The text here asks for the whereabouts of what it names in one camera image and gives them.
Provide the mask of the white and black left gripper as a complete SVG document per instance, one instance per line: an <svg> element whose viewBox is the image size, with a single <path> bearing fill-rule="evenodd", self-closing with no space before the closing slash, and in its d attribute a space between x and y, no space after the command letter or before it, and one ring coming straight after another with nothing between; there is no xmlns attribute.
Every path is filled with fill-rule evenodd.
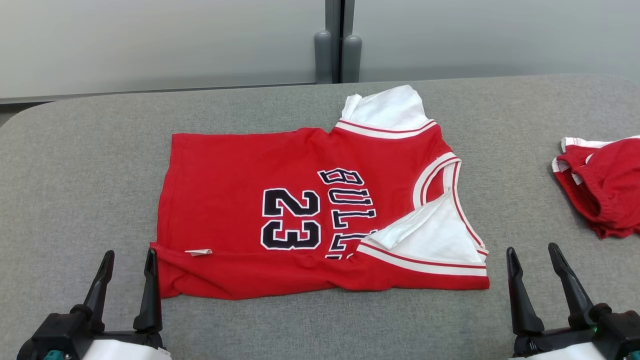
<svg viewBox="0 0 640 360"><path fill-rule="evenodd" d="M92 332L105 331L103 312L106 290L114 273L115 252L108 250L103 256L94 280L83 302L91 310L89 319ZM83 360L171 360L163 344L162 300L158 274L158 257L154 249L147 251L144 265L144 289L139 314L133 329L137 332L105 332L96 335Z"/></svg>

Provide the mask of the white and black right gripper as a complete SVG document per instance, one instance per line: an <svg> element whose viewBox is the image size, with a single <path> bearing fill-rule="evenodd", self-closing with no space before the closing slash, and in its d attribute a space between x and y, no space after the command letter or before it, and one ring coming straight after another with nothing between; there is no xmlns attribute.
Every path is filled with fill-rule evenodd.
<svg viewBox="0 0 640 360"><path fill-rule="evenodd" d="M510 316L513 333L517 335L510 359L604 360L605 357L592 343L594 330L591 327L595 326L595 322L590 318L589 312L594 303L567 262L560 246L557 243L549 243L548 252L567 301L567 322L570 328L544 331L543 321L535 313L522 280L524 272L518 255L513 247L507 248Z"/></svg>

